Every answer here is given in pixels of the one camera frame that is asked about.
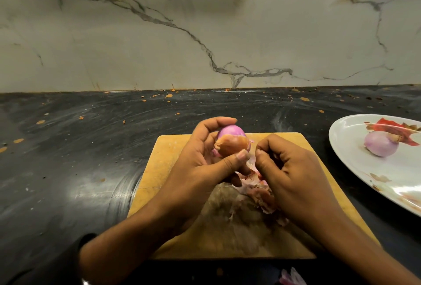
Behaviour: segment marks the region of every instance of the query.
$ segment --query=marble backsplash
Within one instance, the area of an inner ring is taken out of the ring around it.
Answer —
[[[0,91],[421,83],[421,0],[0,0]]]

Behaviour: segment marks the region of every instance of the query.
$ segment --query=cutting board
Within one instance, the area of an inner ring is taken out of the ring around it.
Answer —
[[[270,133],[247,133],[255,142]],[[295,144],[314,151],[301,133],[277,133]],[[144,206],[164,184],[182,148],[190,138],[186,135],[160,136],[152,150],[143,177],[134,196],[128,216]],[[378,243],[360,214],[319,159],[336,199],[345,213]],[[242,206],[229,220],[231,204],[238,192],[226,183],[215,187],[200,216],[190,229],[166,242],[152,258],[315,258],[323,249],[310,236],[292,223],[279,226],[251,204]]]

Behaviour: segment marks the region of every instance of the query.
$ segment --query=black sleeve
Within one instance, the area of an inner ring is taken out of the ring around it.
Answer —
[[[18,273],[7,285],[81,285],[79,250],[94,237],[96,234],[82,236],[53,260],[34,269]]]

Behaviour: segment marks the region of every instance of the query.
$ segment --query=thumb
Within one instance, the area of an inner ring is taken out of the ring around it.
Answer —
[[[264,150],[256,149],[256,168],[265,178],[269,185],[276,183],[276,180],[284,180],[286,175]]]
[[[238,171],[239,168],[244,165],[248,159],[250,159],[250,156],[251,155],[247,152],[247,150],[241,150],[236,154],[223,158],[215,164],[209,165],[209,172],[212,173],[212,176],[219,183],[235,171]]]

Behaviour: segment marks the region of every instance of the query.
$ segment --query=white plate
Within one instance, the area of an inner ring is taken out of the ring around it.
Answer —
[[[421,128],[421,122],[407,118],[378,114],[350,115],[332,124],[330,144],[340,160],[361,180],[396,204],[421,216],[421,132],[409,136],[414,141],[412,145],[399,142],[393,155],[378,157],[364,147],[364,138],[371,132],[365,122],[376,124],[382,118],[400,125],[416,125],[418,131]],[[375,128],[386,132],[387,129],[399,129],[378,124]]]

